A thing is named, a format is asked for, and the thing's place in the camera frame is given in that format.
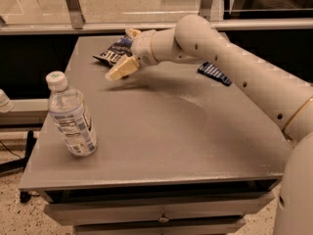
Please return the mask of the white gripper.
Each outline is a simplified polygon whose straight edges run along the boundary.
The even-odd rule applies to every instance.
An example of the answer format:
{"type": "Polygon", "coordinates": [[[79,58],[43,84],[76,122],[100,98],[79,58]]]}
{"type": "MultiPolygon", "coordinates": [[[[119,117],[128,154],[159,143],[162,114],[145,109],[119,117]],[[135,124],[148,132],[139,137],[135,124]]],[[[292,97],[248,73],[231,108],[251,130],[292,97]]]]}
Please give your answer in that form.
{"type": "Polygon", "coordinates": [[[155,30],[141,31],[135,28],[125,29],[125,33],[134,39],[131,51],[133,56],[122,56],[118,62],[107,72],[106,79],[109,81],[119,80],[137,71],[139,67],[148,67],[157,64],[152,49],[155,30]]]}

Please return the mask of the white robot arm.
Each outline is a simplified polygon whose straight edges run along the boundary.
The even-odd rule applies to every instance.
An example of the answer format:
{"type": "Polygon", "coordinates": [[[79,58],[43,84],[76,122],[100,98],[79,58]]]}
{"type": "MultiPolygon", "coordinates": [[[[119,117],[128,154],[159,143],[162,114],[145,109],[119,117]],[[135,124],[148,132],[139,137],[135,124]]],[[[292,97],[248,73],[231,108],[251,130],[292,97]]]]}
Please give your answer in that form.
{"type": "Polygon", "coordinates": [[[273,235],[313,233],[313,87],[231,43],[209,21],[188,15],[167,30],[128,29],[130,57],[106,74],[121,79],[161,62],[210,62],[296,143],[285,166],[273,235]]]}

